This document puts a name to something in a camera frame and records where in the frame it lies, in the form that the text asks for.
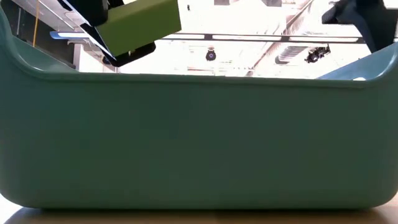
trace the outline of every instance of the table surface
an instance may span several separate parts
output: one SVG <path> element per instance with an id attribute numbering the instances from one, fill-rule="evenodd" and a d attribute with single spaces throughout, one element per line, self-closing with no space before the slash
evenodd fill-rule
<path id="1" fill-rule="evenodd" d="M 256 212 L 43 212 L 0 196 L 0 224 L 398 224 L 398 195 L 367 211 Z"/>

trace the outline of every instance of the ceiling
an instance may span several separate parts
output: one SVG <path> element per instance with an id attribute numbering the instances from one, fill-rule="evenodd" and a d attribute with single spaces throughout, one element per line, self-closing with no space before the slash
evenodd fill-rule
<path id="1" fill-rule="evenodd" d="M 36 0 L 13 1 L 35 15 Z M 398 2 L 385 1 L 389 7 L 394 7 L 392 2 Z M 233 34 L 282 33 L 284 28 L 282 29 L 278 24 L 287 22 L 286 18 L 294 17 L 300 12 L 298 6 L 302 6 L 301 4 L 305 4 L 308 0 L 284 0 L 284 2 L 296 2 L 296 4 L 284 4 L 281 8 L 276 8 L 267 7 L 259 0 L 240 0 L 234 1 L 229 6 L 214 6 L 214 0 L 178 0 L 183 32 Z M 304 35 L 315 30 L 318 33 L 333 36 L 359 36 L 353 26 L 321 26 L 320 16 L 330 7 L 327 2 L 329 0 L 315 0 L 316 5 L 311 8 L 310 13 L 305 15 L 307 18 L 305 22 L 302 22 L 301 27 L 295 25 L 291 35 Z M 187 11 L 187 4 L 190 5 L 190 11 Z M 39 19 L 55 30 L 81 31 L 79 25 L 83 21 L 74 12 L 64 10 L 57 0 L 39 0 L 39 12 Z M 245 76 L 261 58 L 261 63 L 256 67 L 253 75 L 255 77 L 291 78 L 291 74 L 295 74 L 294 77 L 314 78 L 369 54 L 365 45 L 331 45 L 331 55 L 319 63 L 307 64 L 303 61 L 308 52 L 306 46 L 298 50 L 289 44 L 279 44 L 273 49 L 270 48 L 272 45 L 272 43 L 264 42 L 160 40 L 153 54 L 130 63 L 121 70 L 125 73 Z M 209 47 L 215 47 L 217 60 L 214 62 L 205 60 Z M 94 57 L 100 57 L 98 55 L 101 52 L 96 47 L 86 45 L 85 49 L 91 51 Z M 277 64 L 275 57 L 289 62 Z"/>

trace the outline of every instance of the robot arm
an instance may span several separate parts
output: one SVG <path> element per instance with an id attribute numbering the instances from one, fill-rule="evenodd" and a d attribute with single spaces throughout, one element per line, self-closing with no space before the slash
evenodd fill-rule
<path id="1" fill-rule="evenodd" d="M 397 21 L 382 0 L 340 0 L 322 16 L 323 24 L 354 25 L 372 53 L 394 43 Z"/>
<path id="2" fill-rule="evenodd" d="M 151 54 L 155 40 L 181 30 L 177 0 L 58 1 L 84 18 L 81 28 L 115 67 Z"/>

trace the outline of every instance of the ceiling pipe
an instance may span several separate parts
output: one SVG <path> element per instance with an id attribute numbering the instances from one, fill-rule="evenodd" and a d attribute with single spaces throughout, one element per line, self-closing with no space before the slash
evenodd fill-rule
<path id="1" fill-rule="evenodd" d="M 65 25 L 67 25 L 68 27 L 70 27 L 72 30 L 75 30 L 73 28 L 73 26 L 71 26 L 67 21 L 65 21 L 64 19 L 62 19 L 62 17 L 60 17 L 59 15 L 57 15 L 51 8 L 49 8 L 46 4 L 44 4 L 42 1 L 39 0 L 39 3 L 41 5 L 43 5 L 47 10 L 49 10 L 53 15 L 55 15 L 57 18 L 59 18 Z"/>
<path id="2" fill-rule="evenodd" d="M 73 28 L 73 30 L 82 31 L 82 29 L 80 28 L 80 25 L 77 24 L 71 17 L 68 16 L 68 14 L 70 14 L 70 13 L 74 13 L 74 12 L 64 12 L 63 16 L 65 16 L 70 22 L 72 22 L 74 25 L 76 25 L 76 27 Z"/>
<path id="3" fill-rule="evenodd" d="M 311 5 L 308 7 L 307 11 L 305 14 L 302 14 L 300 16 L 300 19 L 294 24 L 294 26 L 291 27 L 290 33 L 288 35 L 323 35 L 323 33 L 313 33 L 311 30 L 308 30 L 307 27 L 304 27 L 303 24 L 305 21 L 308 19 L 308 15 L 312 13 L 311 9 L 314 6 L 314 2 L 311 3 Z M 271 57 L 271 60 L 274 60 L 276 64 L 279 65 L 286 65 L 290 63 L 290 61 L 296 57 L 298 54 L 303 52 L 305 49 L 307 49 L 308 46 L 296 46 L 296 45 L 288 45 L 279 55 L 276 55 L 273 58 Z"/>
<path id="4" fill-rule="evenodd" d="M 286 25 L 285 30 L 283 31 L 284 35 L 293 35 L 296 30 L 299 30 L 303 24 L 305 16 L 308 14 L 310 6 L 314 2 L 314 0 L 304 1 L 300 11 L 291 17 Z M 253 65 L 252 69 L 256 70 L 260 63 L 263 63 L 263 60 L 268 60 L 272 58 L 272 55 L 275 55 L 280 52 L 280 48 L 283 47 L 283 43 L 273 43 L 260 57 L 260 59 Z M 253 76 L 253 72 L 248 72 L 246 74 L 247 77 Z"/>

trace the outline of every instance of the ceiling-mounted camera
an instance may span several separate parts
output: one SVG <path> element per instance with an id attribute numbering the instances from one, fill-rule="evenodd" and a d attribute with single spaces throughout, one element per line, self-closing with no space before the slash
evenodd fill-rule
<path id="1" fill-rule="evenodd" d="M 207 54 L 206 54 L 207 61 L 214 61 L 214 60 L 216 60 L 216 57 L 217 57 L 217 55 L 216 55 L 216 52 L 214 51 L 214 49 L 209 49 L 207 51 Z"/>
<path id="2" fill-rule="evenodd" d="M 307 63 L 315 63 L 319 59 L 323 58 L 325 55 L 330 54 L 330 47 L 315 47 L 314 49 L 308 52 L 308 56 L 304 59 Z"/>

